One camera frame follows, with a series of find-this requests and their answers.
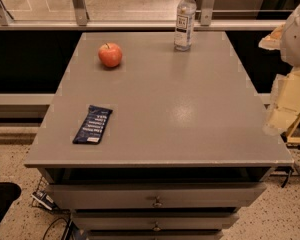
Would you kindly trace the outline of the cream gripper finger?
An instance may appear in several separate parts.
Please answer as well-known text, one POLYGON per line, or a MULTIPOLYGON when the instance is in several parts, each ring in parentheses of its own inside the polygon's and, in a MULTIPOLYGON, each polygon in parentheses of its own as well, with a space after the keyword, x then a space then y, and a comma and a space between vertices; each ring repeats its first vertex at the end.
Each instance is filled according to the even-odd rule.
POLYGON ((285 132, 300 115, 300 67, 286 76, 277 74, 272 84, 270 105, 263 131, 268 135, 285 132))
POLYGON ((283 28, 283 25, 276 27, 270 34, 260 40, 258 46, 266 50, 279 50, 283 28))

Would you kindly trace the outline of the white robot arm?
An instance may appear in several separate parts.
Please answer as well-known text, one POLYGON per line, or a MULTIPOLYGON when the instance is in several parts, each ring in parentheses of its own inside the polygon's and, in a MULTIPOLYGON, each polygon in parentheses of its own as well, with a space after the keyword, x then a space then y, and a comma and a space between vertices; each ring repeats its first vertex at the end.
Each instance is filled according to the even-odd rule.
POLYGON ((300 115, 300 4, 283 25, 261 39, 259 47, 279 50, 281 60, 292 66, 286 76, 275 77, 263 126, 266 134, 277 135, 285 132, 300 115))

